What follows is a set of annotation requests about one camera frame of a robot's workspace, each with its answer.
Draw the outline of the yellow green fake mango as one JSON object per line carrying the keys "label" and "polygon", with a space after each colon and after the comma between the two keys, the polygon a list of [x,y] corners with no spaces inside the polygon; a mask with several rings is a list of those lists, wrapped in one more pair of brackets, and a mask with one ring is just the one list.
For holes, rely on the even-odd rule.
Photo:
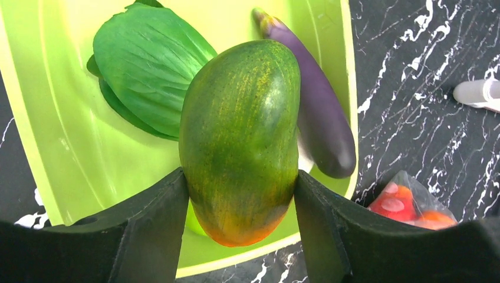
{"label": "yellow green fake mango", "polygon": [[298,175],[300,71],[274,40],[236,45],[194,77],[179,154],[195,216],[217,243],[248,246],[282,221]]}

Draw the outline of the clear zip top bag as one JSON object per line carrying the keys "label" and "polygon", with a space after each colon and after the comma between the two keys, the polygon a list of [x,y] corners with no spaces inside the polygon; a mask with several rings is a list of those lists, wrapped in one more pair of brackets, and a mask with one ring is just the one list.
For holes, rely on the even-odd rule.
{"label": "clear zip top bag", "polygon": [[453,213],[446,206],[444,206],[420,182],[418,182],[413,176],[409,175],[406,171],[404,170],[399,171],[391,179],[390,182],[394,182],[398,185],[408,187],[411,190],[413,194],[413,205],[417,213],[417,218],[419,218],[424,211],[436,210],[456,220]]}

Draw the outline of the green fake leafy vegetable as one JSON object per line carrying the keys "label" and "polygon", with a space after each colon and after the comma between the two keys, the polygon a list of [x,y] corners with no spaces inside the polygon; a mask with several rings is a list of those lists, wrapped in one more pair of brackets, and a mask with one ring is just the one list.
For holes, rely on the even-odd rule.
{"label": "green fake leafy vegetable", "polygon": [[215,49],[157,1],[136,1],[96,32],[87,69],[108,105],[156,137],[178,140],[186,91]]}

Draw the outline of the orange fake fruit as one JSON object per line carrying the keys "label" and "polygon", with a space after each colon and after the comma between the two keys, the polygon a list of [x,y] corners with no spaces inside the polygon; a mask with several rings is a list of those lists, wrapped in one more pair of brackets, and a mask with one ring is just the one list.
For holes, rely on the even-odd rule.
{"label": "orange fake fruit", "polygon": [[431,230],[445,229],[458,224],[456,220],[436,210],[424,211],[419,218],[409,223],[414,226]]}

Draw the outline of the purple fake eggplant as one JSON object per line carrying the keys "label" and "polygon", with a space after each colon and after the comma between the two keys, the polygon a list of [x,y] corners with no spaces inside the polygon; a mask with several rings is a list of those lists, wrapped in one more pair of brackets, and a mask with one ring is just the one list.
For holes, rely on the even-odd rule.
{"label": "purple fake eggplant", "polygon": [[298,128],[308,158],[329,177],[351,176],[357,165],[354,136],[323,70],[281,20],[261,8],[254,8],[252,15],[263,36],[287,46],[298,62],[301,75]]}

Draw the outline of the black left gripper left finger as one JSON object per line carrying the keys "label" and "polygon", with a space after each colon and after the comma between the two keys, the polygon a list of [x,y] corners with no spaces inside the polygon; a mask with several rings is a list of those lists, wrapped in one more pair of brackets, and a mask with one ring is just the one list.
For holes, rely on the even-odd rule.
{"label": "black left gripper left finger", "polygon": [[71,226],[1,223],[2,282],[174,282],[189,194],[181,169]]}

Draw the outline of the red fake apple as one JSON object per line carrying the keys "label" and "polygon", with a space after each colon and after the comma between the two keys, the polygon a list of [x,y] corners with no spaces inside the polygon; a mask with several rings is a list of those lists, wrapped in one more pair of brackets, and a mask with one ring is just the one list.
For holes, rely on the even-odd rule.
{"label": "red fake apple", "polygon": [[381,194],[368,206],[368,210],[400,222],[417,219],[411,190],[394,182],[386,185]]}

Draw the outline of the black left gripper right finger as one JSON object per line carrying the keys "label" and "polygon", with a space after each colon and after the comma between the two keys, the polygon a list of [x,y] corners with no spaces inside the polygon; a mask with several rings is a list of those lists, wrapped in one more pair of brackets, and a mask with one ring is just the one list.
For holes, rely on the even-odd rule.
{"label": "black left gripper right finger", "polygon": [[437,231],[385,218],[300,171],[294,192],[310,282],[498,282],[499,219]]}

